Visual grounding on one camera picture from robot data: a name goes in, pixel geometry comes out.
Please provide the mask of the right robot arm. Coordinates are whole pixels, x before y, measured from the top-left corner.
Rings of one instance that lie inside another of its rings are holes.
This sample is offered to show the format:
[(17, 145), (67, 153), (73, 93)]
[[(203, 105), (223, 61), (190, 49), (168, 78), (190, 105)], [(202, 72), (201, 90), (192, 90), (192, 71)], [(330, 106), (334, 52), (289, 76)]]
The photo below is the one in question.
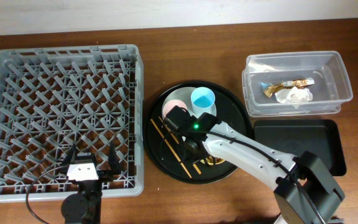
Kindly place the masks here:
[(165, 120), (185, 139), (184, 148), (194, 160), (224, 159), (272, 189), (280, 209), (275, 223), (327, 223), (345, 199), (330, 171), (311, 152), (295, 156), (264, 146), (209, 113), (197, 118), (171, 111)]

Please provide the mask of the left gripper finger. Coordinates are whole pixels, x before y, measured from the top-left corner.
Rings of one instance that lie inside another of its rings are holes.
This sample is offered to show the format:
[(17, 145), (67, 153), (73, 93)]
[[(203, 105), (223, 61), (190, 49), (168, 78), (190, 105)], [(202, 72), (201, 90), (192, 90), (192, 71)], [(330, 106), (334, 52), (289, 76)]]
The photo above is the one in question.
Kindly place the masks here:
[(74, 159), (74, 154), (76, 152), (76, 146), (75, 145), (72, 145), (71, 149), (68, 151), (66, 157), (64, 158), (64, 160), (62, 161), (61, 163), (61, 169), (60, 169), (60, 172), (62, 174), (66, 174), (67, 171), (68, 171), (68, 166), (73, 163), (73, 161), (75, 160)]
[(116, 157), (116, 152), (114, 150), (114, 144), (111, 141), (109, 145), (109, 155), (108, 155), (108, 164), (113, 175), (120, 174), (120, 164), (119, 160)]

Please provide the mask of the yellow bowl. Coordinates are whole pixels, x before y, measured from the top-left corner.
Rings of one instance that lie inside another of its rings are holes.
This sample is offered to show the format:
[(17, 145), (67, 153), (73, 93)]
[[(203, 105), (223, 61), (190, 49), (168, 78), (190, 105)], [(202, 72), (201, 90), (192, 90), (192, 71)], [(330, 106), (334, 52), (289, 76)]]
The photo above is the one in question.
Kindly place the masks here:
[(204, 159), (201, 159), (200, 162), (208, 166), (215, 166), (222, 164), (223, 162), (225, 162), (225, 160), (218, 157), (208, 156)]

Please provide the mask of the pink plastic cup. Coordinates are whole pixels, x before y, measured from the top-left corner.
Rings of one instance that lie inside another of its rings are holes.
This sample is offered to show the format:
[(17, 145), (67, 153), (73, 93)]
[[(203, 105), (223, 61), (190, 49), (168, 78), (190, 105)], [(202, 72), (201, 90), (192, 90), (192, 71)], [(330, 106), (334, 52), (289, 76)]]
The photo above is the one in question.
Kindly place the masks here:
[(162, 118), (165, 118), (167, 114), (175, 107), (187, 109), (186, 104), (181, 100), (170, 100), (162, 106)]

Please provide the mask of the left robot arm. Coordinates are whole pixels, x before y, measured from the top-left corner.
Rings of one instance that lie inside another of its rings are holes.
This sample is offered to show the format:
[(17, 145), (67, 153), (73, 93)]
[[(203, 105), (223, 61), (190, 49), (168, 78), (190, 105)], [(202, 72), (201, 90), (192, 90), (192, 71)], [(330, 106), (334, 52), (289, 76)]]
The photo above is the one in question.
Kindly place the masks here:
[(72, 145), (62, 166), (67, 179), (78, 187), (62, 203), (61, 213), (65, 223), (100, 223), (102, 188), (105, 182), (114, 180), (121, 173), (114, 146), (108, 151), (109, 169), (97, 170), (96, 156), (92, 152), (80, 152)]

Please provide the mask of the silver white wrapper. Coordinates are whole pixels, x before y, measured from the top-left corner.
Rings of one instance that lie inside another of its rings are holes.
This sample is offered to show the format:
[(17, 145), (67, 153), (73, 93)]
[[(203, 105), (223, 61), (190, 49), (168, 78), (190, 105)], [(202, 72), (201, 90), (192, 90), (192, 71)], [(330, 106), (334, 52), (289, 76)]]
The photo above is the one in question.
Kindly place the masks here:
[(282, 89), (275, 93), (276, 100), (279, 103), (307, 103), (313, 100), (313, 94), (308, 88)]

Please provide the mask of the gold foil snack wrapper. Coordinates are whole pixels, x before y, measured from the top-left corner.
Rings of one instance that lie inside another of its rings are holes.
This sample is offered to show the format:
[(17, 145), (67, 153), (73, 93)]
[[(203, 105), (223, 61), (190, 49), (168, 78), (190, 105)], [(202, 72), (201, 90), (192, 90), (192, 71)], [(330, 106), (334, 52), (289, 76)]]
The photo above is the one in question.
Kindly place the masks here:
[(305, 88), (310, 85), (314, 85), (314, 80), (312, 78), (298, 79), (298, 80), (289, 80), (276, 84), (266, 84), (260, 83), (262, 86), (262, 91), (267, 97), (271, 97), (274, 93), (284, 89), (284, 88)]

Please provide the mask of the blue plastic cup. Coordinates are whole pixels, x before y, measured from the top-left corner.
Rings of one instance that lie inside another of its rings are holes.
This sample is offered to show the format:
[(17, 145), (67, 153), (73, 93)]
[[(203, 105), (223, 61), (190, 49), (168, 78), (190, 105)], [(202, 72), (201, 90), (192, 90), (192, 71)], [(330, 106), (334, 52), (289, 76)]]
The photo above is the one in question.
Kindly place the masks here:
[(191, 93), (191, 106), (196, 114), (212, 113), (215, 102), (213, 91), (206, 87), (198, 87)]

